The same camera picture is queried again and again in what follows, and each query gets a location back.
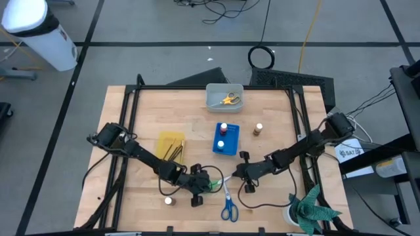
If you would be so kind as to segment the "yellow plastic tray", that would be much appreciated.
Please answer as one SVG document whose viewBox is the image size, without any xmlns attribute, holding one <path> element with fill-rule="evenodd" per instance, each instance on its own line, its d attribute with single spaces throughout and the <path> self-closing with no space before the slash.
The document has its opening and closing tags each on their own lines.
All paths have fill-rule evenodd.
<svg viewBox="0 0 420 236">
<path fill-rule="evenodd" d="M 159 134 L 159 139 L 157 141 L 157 146 L 156 146 L 156 156 L 159 159 L 163 159 L 165 152 L 167 151 L 168 147 L 170 146 L 170 144 L 175 138 L 176 138 L 176 141 L 173 144 L 173 147 L 169 151 L 168 155 L 166 156 L 166 159 L 165 159 L 166 161 L 169 161 L 169 157 L 174 152 L 175 148 L 181 145 L 182 140 L 185 141 L 185 135 L 183 132 L 169 132 L 169 131 L 162 131 Z M 180 154 L 173 161 L 176 163 L 179 163 L 179 157 L 180 157 Z"/>
</svg>

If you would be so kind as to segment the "plain dark panel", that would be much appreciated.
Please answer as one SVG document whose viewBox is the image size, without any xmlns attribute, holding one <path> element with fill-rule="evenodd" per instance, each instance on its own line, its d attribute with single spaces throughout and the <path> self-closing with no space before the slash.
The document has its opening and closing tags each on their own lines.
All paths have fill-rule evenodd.
<svg viewBox="0 0 420 236">
<path fill-rule="evenodd" d="M 168 85 L 207 85 L 209 83 L 229 83 L 220 67 L 209 69 L 207 71 L 185 77 L 178 81 L 168 83 Z"/>
</svg>

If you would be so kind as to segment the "green handled scissors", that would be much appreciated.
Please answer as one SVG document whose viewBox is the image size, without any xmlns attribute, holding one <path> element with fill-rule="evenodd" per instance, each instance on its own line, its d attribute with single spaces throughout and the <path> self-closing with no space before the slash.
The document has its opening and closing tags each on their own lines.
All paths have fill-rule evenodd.
<svg viewBox="0 0 420 236">
<path fill-rule="evenodd" d="M 223 180 L 222 179 L 220 179 L 219 180 L 219 184 L 218 185 L 214 185 L 214 186 L 209 186 L 210 187 L 210 189 L 211 188 L 219 188 L 219 191 L 221 190 L 221 188 L 222 188 L 222 185 L 227 181 L 227 180 L 229 180 L 231 178 L 231 176 L 227 176 L 227 177 L 225 177 Z"/>
</svg>

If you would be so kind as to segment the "black equipment base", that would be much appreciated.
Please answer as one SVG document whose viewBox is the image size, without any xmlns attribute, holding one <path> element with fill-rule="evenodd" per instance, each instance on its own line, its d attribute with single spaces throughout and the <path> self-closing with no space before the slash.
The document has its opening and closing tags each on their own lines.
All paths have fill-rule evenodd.
<svg viewBox="0 0 420 236">
<path fill-rule="evenodd" d="M 0 133 L 5 128 L 8 120 L 14 115 L 11 104 L 7 102 L 0 102 Z"/>
</svg>

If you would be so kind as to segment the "green plant in white pot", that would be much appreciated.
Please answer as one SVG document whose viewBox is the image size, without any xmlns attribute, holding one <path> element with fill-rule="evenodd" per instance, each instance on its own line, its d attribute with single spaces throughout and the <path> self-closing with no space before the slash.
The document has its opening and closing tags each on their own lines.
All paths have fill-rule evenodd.
<svg viewBox="0 0 420 236">
<path fill-rule="evenodd" d="M 303 199 L 289 194 L 290 205 L 283 209 L 283 218 L 293 226 L 299 226 L 306 234 L 312 236 L 314 230 L 322 232 L 319 221 L 332 222 L 341 212 L 326 206 L 317 206 L 316 200 L 320 194 L 320 186 L 315 185 Z"/>
</svg>

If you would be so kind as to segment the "black perforated panel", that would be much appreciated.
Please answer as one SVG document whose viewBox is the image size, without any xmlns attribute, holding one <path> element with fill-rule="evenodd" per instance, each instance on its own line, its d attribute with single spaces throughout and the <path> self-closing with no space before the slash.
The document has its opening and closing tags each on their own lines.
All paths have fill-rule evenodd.
<svg viewBox="0 0 420 236">
<path fill-rule="evenodd" d="M 333 78 L 277 71 L 273 69 L 252 69 L 250 80 L 251 86 L 275 84 L 281 86 L 319 86 L 322 92 L 325 110 L 330 112 L 336 105 Z"/>
</svg>

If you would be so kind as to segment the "yellow handled scissors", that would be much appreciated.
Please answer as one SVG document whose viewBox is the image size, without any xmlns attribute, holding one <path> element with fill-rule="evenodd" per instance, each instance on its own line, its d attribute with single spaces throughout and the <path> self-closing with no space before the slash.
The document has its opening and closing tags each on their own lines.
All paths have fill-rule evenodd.
<svg viewBox="0 0 420 236">
<path fill-rule="evenodd" d="M 223 98 L 220 102 L 212 104 L 211 107 L 219 106 L 219 105 L 235 105 L 241 101 L 239 94 L 235 92 L 229 92 L 225 98 Z"/>
</svg>

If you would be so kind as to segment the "white trash can black bag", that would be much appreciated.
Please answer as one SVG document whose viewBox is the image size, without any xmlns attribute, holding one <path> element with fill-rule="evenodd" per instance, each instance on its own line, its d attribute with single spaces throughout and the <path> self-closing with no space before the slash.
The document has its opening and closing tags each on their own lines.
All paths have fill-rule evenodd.
<svg viewBox="0 0 420 236">
<path fill-rule="evenodd" d="M 76 67 L 77 47 L 46 0 L 9 0 L 1 25 L 56 70 L 68 71 Z"/>
</svg>

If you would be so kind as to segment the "grey plastic bin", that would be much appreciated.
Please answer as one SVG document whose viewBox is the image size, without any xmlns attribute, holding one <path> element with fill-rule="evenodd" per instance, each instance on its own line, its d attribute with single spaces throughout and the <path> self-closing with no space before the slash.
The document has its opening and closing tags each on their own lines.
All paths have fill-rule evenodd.
<svg viewBox="0 0 420 236">
<path fill-rule="evenodd" d="M 220 102 L 229 92 L 239 94 L 241 101 L 235 105 L 219 105 L 211 107 L 212 104 Z M 205 89 L 205 105 L 211 113 L 239 113 L 244 105 L 243 85 L 232 83 L 209 83 Z"/>
</svg>

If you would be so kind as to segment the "black metal table frame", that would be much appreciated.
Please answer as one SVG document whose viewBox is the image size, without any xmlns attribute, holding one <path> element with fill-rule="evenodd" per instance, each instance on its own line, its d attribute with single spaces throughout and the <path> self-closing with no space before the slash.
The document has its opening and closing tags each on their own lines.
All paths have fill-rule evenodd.
<svg viewBox="0 0 420 236">
<path fill-rule="evenodd" d="M 211 113 L 205 106 L 205 87 L 143 86 L 137 106 L 129 106 L 126 123 L 134 124 L 140 145 L 155 152 L 162 131 L 183 132 L 186 151 L 183 163 L 203 165 L 212 179 L 234 172 L 240 157 L 219 155 L 212 151 L 215 126 L 218 122 L 240 126 L 238 147 L 249 152 L 252 161 L 260 161 L 267 153 L 287 148 L 297 141 L 296 109 L 290 104 L 286 91 L 268 87 L 247 87 L 244 107 L 239 113 Z M 257 123 L 263 125 L 256 136 Z M 254 193 L 240 189 L 240 181 L 229 180 L 227 188 L 237 204 L 240 215 L 237 222 L 221 218 L 225 200 L 223 192 L 206 193 L 203 204 L 191 207 L 191 194 L 166 183 L 159 183 L 150 167 L 130 159 L 122 193 L 122 203 L 110 203 L 109 213 L 120 211 L 119 220 L 106 219 L 106 227 L 120 231 L 162 232 L 173 226 L 175 233 L 197 235 L 210 233 L 255 233 L 260 227 L 268 233 L 296 232 L 282 215 L 280 205 L 288 195 L 305 195 L 301 167 L 294 162 L 279 175 L 264 176 Z M 176 205 L 168 206 L 164 200 L 172 197 Z"/>
</svg>

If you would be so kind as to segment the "white printed label sheet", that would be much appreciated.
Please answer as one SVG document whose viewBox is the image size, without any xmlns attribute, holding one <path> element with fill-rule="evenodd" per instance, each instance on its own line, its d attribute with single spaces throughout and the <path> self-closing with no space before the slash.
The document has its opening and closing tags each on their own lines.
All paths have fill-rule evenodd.
<svg viewBox="0 0 420 236">
<path fill-rule="evenodd" d="M 359 140 L 352 138 L 345 140 L 335 147 L 335 153 L 340 163 L 344 163 L 364 153 Z"/>
</svg>

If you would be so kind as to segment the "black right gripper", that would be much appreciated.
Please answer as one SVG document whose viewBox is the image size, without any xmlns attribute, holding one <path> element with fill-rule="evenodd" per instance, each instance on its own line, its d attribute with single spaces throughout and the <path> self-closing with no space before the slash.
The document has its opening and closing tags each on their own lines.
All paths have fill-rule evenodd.
<svg viewBox="0 0 420 236">
<path fill-rule="evenodd" d="M 245 192 L 254 193 L 255 187 L 259 185 L 259 178 L 274 172 L 273 161 L 266 158 L 263 161 L 250 163 L 250 156 L 246 151 L 240 151 L 240 158 L 242 158 L 245 163 L 236 166 L 236 170 L 231 174 L 231 180 L 244 181 Z"/>
</svg>

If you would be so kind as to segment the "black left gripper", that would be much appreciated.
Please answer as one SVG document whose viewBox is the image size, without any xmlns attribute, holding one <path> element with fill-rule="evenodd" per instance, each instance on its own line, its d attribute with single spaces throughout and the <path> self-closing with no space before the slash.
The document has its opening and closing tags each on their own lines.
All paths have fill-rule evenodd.
<svg viewBox="0 0 420 236">
<path fill-rule="evenodd" d="M 218 180 L 210 181 L 207 171 L 200 164 L 191 166 L 189 174 L 182 173 L 178 178 L 178 185 L 193 195 L 190 201 L 191 207 L 203 204 L 201 193 L 217 193 L 219 188 L 211 188 L 211 186 L 218 184 Z"/>
</svg>

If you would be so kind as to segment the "blue plastic tray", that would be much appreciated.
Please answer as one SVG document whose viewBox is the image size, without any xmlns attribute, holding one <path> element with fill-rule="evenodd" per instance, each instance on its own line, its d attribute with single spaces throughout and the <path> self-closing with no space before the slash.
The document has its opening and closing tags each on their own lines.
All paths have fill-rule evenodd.
<svg viewBox="0 0 420 236">
<path fill-rule="evenodd" d="M 221 124 L 222 123 L 216 124 L 212 151 L 214 153 L 222 155 L 236 155 L 238 151 L 238 143 L 240 137 L 240 126 L 228 123 L 227 133 L 224 136 L 222 136 L 219 130 Z M 219 151 L 217 149 L 217 142 L 220 140 L 224 142 L 224 149 L 222 151 Z"/>
</svg>

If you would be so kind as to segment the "blue handled scissors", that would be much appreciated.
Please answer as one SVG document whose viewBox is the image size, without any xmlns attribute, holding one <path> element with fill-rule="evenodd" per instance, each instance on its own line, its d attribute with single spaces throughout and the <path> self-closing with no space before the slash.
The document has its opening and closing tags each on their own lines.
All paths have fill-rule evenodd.
<svg viewBox="0 0 420 236">
<path fill-rule="evenodd" d="M 223 183 L 223 189 L 225 193 L 225 206 L 220 214 L 223 220 L 230 220 L 231 222 L 237 222 L 239 217 L 239 210 L 237 206 L 233 203 L 231 194 L 226 186 Z"/>
</svg>

